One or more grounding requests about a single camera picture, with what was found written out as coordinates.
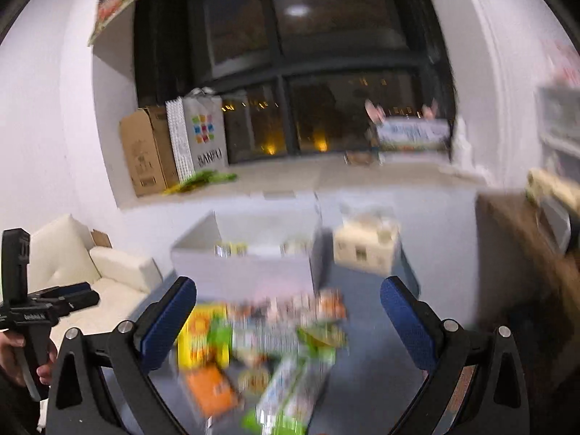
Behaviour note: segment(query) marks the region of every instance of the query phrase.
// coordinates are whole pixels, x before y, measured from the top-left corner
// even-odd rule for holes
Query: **green package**
[[[305,435],[331,367],[320,359],[283,359],[244,427],[262,434]]]
[[[334,324],[299,328],[298,335],[314,348],[341,348],[346,345],[346,334]]]

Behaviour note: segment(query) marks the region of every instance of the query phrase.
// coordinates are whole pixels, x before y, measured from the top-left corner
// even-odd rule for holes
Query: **glass pane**
[[[231,163],[286,154],[282,114],[273,85],[250,87],[222,98]]]
[[[247,56],[246,66],[255,65],[264,58],[268,40],[260,0],[206,0],[205,17],[214,68],[222,62],[234,61],[240,55]]]
[[[407,47],[392,0],[274,0],[285,53]]]
[[[292,108],[302,151],[370,147],[365,101],[387,115],[417,116],[423,105],[419,79],[410,72],[312,75],[290,81]]]

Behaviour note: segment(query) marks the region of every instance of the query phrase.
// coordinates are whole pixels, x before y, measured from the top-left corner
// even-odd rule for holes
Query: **pile of snacks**
[[[336,349],[346,345],[336,326],[344,318],[336,290],[196,305],[178,337],[178,366],[206,431],[261,396],[255,407],[256,400],[246,407],[243,427],[257,434],[304,435]],[[224,375],[231,358],[247,367],[237,385]]]

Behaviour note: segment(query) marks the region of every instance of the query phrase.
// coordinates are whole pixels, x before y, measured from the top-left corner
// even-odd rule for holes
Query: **yellow snack box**
[[[187,370],[199,368],[209,361],[221,368],[230,364],[227,345],[210,345],[208,333],[215,317],[225,318],[225,304],[197,304],[178,335],[178,366]]]

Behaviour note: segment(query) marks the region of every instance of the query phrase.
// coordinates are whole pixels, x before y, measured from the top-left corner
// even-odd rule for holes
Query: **window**
[[[367,99],[455,115],[430,0],[139,0],[135,60],[140,104],[222,96],[231,163],[370,149]]]

